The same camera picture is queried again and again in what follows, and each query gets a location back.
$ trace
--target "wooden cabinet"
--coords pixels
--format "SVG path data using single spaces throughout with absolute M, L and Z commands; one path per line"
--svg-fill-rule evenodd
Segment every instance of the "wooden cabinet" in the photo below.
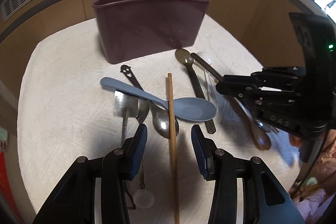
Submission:
M 263 66 L 305 65 L 289 12 L 302 10 L 289 0 L 264 0 L 246 30 L 242 43 Z

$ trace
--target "wall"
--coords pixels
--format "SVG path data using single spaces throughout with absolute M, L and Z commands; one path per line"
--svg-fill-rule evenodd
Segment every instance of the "wall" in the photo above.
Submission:
M 0 22 L 0 33 L 25 12 L 44 0 L 32 0 L 7 22 Z M 260 0 L 211 0 L 208 15 L 241 40 Z M 62 0 L 20 25 L 0 43 L 0 79 L 18 98 L 26 65 L 37 43 L 68 26 L 94 17 L 92 0 Z
M 243 44 L 265 67 L 305 66 L 289 12 L 302 10 L 289 0 L 265 0 L 245 32 Z

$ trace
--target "person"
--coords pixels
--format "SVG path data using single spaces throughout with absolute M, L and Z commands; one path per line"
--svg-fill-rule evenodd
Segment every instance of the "person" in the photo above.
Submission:
M 302 140 L 294 135 L 289 136 L 291 145 L 300 148 Z M 328 132 L 327 139 L 322 148 L 322 152 L 312 168 L 310 177 L 315 177 L 320 188 L 324 189 L 328 195 L 336 192 L 336 130 Z
M 289 135 L 289 142 L 298 148 L 302 145 L 302 140 L 291 134 Z M 289 191 L 290 194 L 295 192 L 297 185 L 298 183 L 295 182 Z M 307 224 L 315 224 L 331 203 L 335 192 L 336 130 L 331 129 L 309 178 L 300 185 L 300 194 L 292 198 L 305 222 Z

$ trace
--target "black handle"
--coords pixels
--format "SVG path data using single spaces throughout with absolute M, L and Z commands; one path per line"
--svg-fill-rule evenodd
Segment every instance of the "black handle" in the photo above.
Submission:
M 132 85 L 134 85 L 138 89 L 143 90 L 138 80 L 135 78 L 134 74 L 132 73 L 130 66 L 121 65 L 120 72 L 122 72 L 127 77 L 127 79 L 132 83 Z
M 193 52 L 191 54 L 191 57 L 194 58 L 198 63 L 200 63 L 202 67 L 204 67 L 207 71 L 209 71 L 218 81 L 223 80 L 223 77 L 207 62 L 205 62 L 199 55 Z
M 193 86 L 196 97 L 205 100 L 205 96 L 204 96 L 202 87 L 200 85 L 200 82 L 197 78 L 197 75 L 196 75 L 192 65 L 187 66 L 187 72 L 188 72 L 188 75 L 189 75 L 189 78 L 190 78 L 190 81 L 191 81 L 191 85 Z M 207 128 L 207 132 L 210 133 L 210 134 L 214 134 L 216 132 L 215 123 L 213 122 L 212 119 L 205 122 L 205 127 Z

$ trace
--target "pink clothing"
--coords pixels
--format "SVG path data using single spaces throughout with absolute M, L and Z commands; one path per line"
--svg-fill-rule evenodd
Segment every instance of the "pink clothing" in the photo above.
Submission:
M 309 219 L 306 220 L 307 224 L 315 224 L 320 217 L 323 215 L 323 213 L 325 212 L 325 210 L 328 208 L 328 206 L 330 205 L 330 203 L 332 202 L 333 198 L 334 198 L 335 194 L 333 194 L 331 197 L 329 197 L 314 213 L 313 216 L 311 216 Z
M 326 200 L 327 194 L 323 189 L 319 189 L 307 196 L 303 201 L 299 202 L 293 199 L 303 219 L 307 221 L 311 218 L 319 206 Z
M 328 195 L 336 192 L 336 130 L 329 131 L 323 151 L 319 155 L 311 177 L 315 177 L 320 188 Z

